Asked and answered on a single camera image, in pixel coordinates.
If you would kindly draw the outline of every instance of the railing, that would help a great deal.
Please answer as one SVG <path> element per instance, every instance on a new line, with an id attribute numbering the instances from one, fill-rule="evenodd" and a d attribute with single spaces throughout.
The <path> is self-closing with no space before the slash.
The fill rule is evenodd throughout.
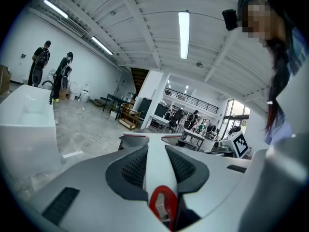
<path id="1" fill-rule="evenodd" d="M 186 95 L 186 94 L 183 94 L 183 93 L 180 93 L 180 92 L 177 92 L 175 90 L 172 90 L 172 89 L 169 89 L 169 88 L 165 88 L 164 89 L 164 93 L 167 95 L 167 96 L 171 96 L 173 98 L 177 98 L 183 102 L 187 102 L 187 103 L 190 103 L 192 105 L 195 105 L 197 107 L 201 107 L 205 110 L 208 110 L 212 113 L 215 113 L 217 114 L 217 111 L 218 111 L 218 107 L 214 106 L 214 105 L 211 105 L 207 102 L 204 102 L 204 101 L 201 101 L 197 98 L 194 98 L 192 96 L 189 96 L 189 95 Z"/>

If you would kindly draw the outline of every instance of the fluorescent light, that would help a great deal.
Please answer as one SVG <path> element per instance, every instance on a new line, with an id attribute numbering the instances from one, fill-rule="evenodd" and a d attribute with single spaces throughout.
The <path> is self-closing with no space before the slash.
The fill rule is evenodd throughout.
<path id="1" fill-rule="evenodd" d="M 178 12 L 180 31 L 180 58 L 188 59 L 190 36 L 190 13 Z"/>
<path id="2" fill-rule="evenodd" d="M 96 37 L 92 37 L 91 39 L 99 46 L 101 46 L 104 49 L 104 51 L 106 51 L 109 55 L 112 55 L 112 52 L 105 45 L 103 45 Z"/>
<path id="3" fill-rule="evenodd" d="M 54 5 L 49 0 L 43 0 L 46 5 L 51 7 L 53 10 L 56 10 L 59 14 L 61 14 L 64 18 L 68 19 L 68 14 L 65 13 L 63 10 L 59 9 L 56 5 Z"/>

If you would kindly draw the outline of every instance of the chair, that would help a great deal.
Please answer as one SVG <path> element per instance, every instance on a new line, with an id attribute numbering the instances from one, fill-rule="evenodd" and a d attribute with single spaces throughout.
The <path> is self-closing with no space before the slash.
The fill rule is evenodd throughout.
<path id="1" fill-rule="evenodd" d="M 169 121 L 168 129 L 171 130 L 173 133 L 175 133 L 176 127 L 178 126 L 177 121 L 179 122 L 182 118 L 183 114 L 176 112 L 175 115 Z"/>

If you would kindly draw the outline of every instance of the gray tiled floor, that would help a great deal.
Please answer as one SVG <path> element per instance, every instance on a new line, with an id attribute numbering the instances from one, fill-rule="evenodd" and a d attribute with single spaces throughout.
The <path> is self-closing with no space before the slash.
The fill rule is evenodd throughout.
<path id="1" fill-rule="evenodd" d="M 25 201 L 72 165 L 116 151 L 122 132 L 129 131 L 110 117 L 109 112 L 89 102 L 60 100 L 54 104 L 54 114 L 60 121 L 56 137 L 61 168 L 23 179 L 14 179 L 5 173 L 12 190 Z"/>

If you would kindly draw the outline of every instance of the white sink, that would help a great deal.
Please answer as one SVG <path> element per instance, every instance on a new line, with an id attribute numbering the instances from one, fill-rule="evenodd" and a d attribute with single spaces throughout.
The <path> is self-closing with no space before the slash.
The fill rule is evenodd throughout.
<path id="1" fill-rule="evenodd" d="M 49 90 L 22 85 L 0 104 L 0 152 L 14 177 L 61 166 L 49 95 Z"/>

